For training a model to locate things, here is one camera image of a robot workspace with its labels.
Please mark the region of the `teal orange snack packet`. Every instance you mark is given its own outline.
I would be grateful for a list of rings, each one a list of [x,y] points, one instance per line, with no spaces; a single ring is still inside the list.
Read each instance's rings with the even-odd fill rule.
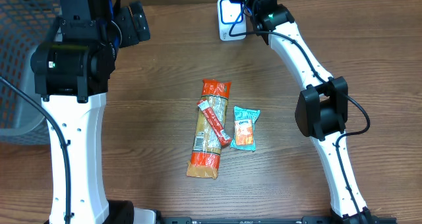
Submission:
[[[233,112],[234,138],[231,141],[230,147],[254,152],[256,150],[254,131],[255,124],[260,116],[260,110],[235,106]]]

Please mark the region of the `red stick sachet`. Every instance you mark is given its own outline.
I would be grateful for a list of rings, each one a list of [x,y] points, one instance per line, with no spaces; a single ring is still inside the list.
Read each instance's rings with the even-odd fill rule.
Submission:
[[[202,99],[197,103],[197,105],[204,114],[220,144],[222,146],[227,146],[230,144],[232,138],[226,133],[222,123],[217,118],[217,115],[215,114],[209,102],[206,99]]]

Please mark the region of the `long orange pasta packet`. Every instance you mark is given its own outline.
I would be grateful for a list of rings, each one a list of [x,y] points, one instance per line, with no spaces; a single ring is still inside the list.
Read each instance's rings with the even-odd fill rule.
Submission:
[[[231,82],[219,82],[214,79],[204,79],[202,95],[214,110],[223,127],[229,101]],[[188,161],[187,176],[197,178],[218,177],[222,146],[214,131],[198,107],[198,119],[195,130],[191,159]]]

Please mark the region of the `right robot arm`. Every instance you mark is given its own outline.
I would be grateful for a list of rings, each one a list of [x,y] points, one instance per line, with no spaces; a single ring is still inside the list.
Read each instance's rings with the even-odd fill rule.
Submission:
[[[228,0],[241,8],[238,18],[248,12],[252,33],[261,36],[282,59],[301,88],[295,109],[295,121],[303,136],[315,146],[330,191],[327,223],[396,223],[394,217],[373,215],[359,191],[347,152],[348,105],[362,112],[366,125],[357,134],[368,131],[367,112],[348,94],[343,77],[334,77],[311,53],[299,27],[287,7],[277,0]]]

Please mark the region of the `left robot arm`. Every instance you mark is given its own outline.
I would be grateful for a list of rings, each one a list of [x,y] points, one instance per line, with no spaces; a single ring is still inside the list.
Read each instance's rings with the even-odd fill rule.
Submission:
[[[102,175],[102,121],[118,51],[150,39],[142,5],[59,3],[60,14],[30,60],[49,126],[53,201],[48,222],[157,223],[154,210],[109,200]]]

